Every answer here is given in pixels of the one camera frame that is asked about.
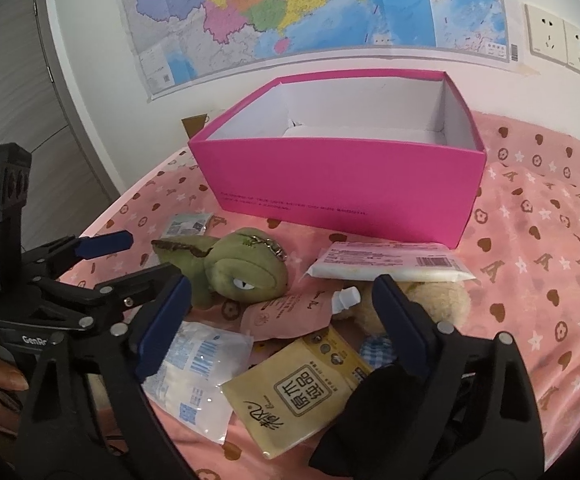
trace plush toy eye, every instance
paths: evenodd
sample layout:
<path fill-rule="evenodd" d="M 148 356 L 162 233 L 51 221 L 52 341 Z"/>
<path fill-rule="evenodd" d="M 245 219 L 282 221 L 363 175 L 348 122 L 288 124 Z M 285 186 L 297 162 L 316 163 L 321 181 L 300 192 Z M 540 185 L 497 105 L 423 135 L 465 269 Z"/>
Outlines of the plush toy eye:
<path fill-rule="evenodd" d="M 243 280 L 237 280 L 236 278 L 234 278 L 232 282 L 235 287 L 240 288 L 241 290 L 252 290 L 254 288 L 254 285 L 246 283 Z"/>

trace map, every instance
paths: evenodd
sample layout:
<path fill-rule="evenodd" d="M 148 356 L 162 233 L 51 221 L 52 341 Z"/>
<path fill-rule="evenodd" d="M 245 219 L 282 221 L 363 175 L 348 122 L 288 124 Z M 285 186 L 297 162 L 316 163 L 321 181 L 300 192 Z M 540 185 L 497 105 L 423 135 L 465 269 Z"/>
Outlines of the map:
<path fill-rule="evenodd" d="M 121 1 L 152 94 L 340 49 L 436 48 L 508 61 L 502 0 Z"/>

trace wall outlet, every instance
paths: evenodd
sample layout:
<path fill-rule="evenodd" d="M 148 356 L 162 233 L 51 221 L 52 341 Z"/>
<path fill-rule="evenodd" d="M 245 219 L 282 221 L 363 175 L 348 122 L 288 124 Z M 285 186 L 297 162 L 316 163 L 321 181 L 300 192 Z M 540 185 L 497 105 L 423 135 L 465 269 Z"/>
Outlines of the wall outlet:
<path fill-rule="evenodd" d="M 550 12 L 526 5 L 530 50 L 559 63 L 568 63 L 563 20 Z"/>
<path fill-rule="evenodd" d="M 580 72 L 580 28 L 564 22 L 566 31 L 566 50 L 568 51 L 568 66 Z"/>

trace plastic bag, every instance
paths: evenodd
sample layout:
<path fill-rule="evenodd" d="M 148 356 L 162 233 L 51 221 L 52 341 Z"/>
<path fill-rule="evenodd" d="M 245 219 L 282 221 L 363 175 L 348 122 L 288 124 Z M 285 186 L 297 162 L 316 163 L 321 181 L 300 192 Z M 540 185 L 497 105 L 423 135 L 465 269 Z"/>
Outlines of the plastic bag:
<path fill-rule="evenodd" d="M 301 337 L 326 328 L 333 314 L 361 302 L 356 287 L 341 288 L 342 282 L 313 280 L 301 294 L 252 304 L 241 318 L 241 333 L 264 341 Z"/>
<path fill-rule="evenodd" d="M 246 371 L 253 339 L 184 321 L 145 394 L 198 434 L 222 444 L 232 407 L 221 385 Z"/>
<path fill-rule="evenodd" d="M 275 458 L 325 428 L 371 368 L 332 327 L 320 330 L 224 384 L 252 439 Z"/>
<path fill-rule="evenodd" d="M 163 238 L 171 236 L 193 236 L 202 235 L 206 232 L 209 219 L 212 213 L 192 213 L 175 215 L 166 230 L 163 232 Z"/>
<path fill-rule="evenodd" d="M 314 278 L 372 282 L 462 282 L 474 275 L 442 244 L 335 242 L 308 269 Z"/>

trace pink bed sheet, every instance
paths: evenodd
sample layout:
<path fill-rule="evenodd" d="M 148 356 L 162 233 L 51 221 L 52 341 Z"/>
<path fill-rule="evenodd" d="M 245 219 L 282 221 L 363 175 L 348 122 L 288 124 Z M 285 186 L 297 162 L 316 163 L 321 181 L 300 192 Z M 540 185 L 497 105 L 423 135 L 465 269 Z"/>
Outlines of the pink bed sheet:
<path fill-rule="evenodd" d="M 475 114 L 488 165 L 458 254 L 477 276 L 467 282 L 472 311 L 462 332 L 512 333 L 529 370 L 544 428 L 547 465 L 580 428 L 580 141 L 497 116 Z M 62 279 L 93 287 L 141 269 L 150 240 L 174 214 L 214 213 L 208 234 L 242 226 L 270 232 L 288 251 L 291 283 L 336 240 L 367 238 L 222 211 L 187 149 L 175 153 L 115 203 L 85 234 L 127 229 L 134 246 L 75 266 Z M 238 311 L 218 304 L 195 319 L 236 330 Z M 346 335 L 358 344 L 359 334 Z M 278 342 L 257 344 L 260 362 Z M 319 435 L 276 460 L 263 458 L 233 416 L 226 443 L 214 444 L 155 410 L 180 452 L 202 480 L 329 478 L 308 468 Z"/>

